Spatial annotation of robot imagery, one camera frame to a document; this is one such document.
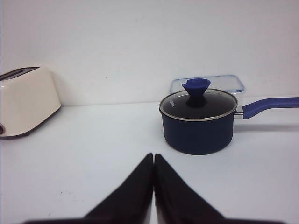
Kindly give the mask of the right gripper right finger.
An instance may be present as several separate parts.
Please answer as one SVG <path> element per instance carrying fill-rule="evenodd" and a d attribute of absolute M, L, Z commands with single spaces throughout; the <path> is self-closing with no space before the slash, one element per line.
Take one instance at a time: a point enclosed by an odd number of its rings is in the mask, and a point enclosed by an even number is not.
<path fill-rule="evenodd" d="M 190 188 L 162 155 L 155 155 L 154 168 L 154 191 L 159 224 L 281 223 L 276 220 L 227 218 Z"/>

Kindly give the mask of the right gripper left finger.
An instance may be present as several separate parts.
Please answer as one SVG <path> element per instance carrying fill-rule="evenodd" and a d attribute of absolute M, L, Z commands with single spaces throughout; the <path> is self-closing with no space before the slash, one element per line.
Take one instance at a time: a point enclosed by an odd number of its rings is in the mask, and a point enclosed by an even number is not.
<path fill-rule="evenodd" d="M 27 224 L 148 224 L 153 196 L 153 154 L 147 154 L 126 180 L 82 218 L 29 220 Z"/>

